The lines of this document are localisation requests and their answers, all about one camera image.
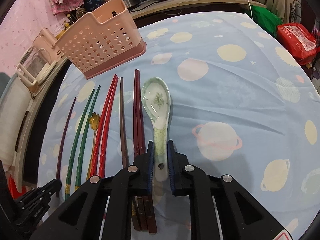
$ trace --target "green bag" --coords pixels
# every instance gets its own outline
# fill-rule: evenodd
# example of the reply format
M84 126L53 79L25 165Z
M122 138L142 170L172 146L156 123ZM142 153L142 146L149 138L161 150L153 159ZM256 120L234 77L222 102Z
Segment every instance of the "green bag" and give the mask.
M277 26L282 24L282 20L266 8L252 5L251 9L255 23L271 36L277 38ZM251 17L250 11L246 11L245 13Z

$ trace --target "pink basket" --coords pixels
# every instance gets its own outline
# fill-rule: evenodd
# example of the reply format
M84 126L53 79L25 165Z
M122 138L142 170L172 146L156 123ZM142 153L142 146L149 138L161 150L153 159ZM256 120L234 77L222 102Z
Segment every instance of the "pink basket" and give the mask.
M86 79L142 55L147 47L122 0L110 0L86 13L56 45Z

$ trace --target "green chopstick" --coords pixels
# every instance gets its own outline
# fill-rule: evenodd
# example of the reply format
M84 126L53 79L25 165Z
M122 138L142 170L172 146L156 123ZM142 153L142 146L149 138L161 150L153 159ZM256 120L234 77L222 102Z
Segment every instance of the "green chopstick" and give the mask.
M84 155L84 148L85 148L85 143L87 141L87 136L88 136L88 129L89 129L89 119L92 115L93 112L93 108L94 105L96 103L99 91L100 91L100 87L98 86L97 92L93 98L92 104L91 104L91 108L89 110L89 114L88 114L88 118L87 118L87 122L85 123L85 127L84 127L84 132L82 135L82 140L81 140L81 145L80 145L80 153L79 153L79 157L78 157L78 166L77 166L77 177L76 177L76 188L75 190L77 190L80 186L81 186L81 174L82 174L82 163L83 163L83 155Z
M68 199L68 197L70 197L70 184L71 184L71 175L72 175L72 168L73 168L73 162L75 160L75 155L76 155L76 149L77 149L77 145L78 145L78 140L79 140L79 136L80 136L80 131L83 125L83 121L85 118L85 114L87 113L87 110L89 108L89 104L90 101L92 99L92 96L94 94L95 89L92 90L91 95L87 101L87 104L85 105L85 108L83 110L81 119L80 119L80 123L76 132L76 136L75 139L73 141L73 145L72 145L72 149L71 149L71 155L70 155L70 159L69 159L69 166L68 166L68 173L67 173L67 179L66 179L66 189L65 189L65 200Z

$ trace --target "spoon handle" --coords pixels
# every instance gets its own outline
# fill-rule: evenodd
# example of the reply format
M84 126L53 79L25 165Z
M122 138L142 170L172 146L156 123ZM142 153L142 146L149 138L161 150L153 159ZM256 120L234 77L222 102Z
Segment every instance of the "spoon handle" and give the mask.
M155 137L155 166L154 175L156 180L163 182L168 177L167 160L167 126L162 129L153 128Z

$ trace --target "triangular cutout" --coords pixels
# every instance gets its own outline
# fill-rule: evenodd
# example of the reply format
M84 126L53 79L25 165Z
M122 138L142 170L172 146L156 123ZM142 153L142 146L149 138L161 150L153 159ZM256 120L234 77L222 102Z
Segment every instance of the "triangular cutout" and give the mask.
M84 206L88 193L82 193L66 210L63 212L59 220L65 222L71 226L75 226L78 223L80 213Z
M250 225L262 219L262 215L241 195L240 192L235 192L238 206L240 208L244 223Z

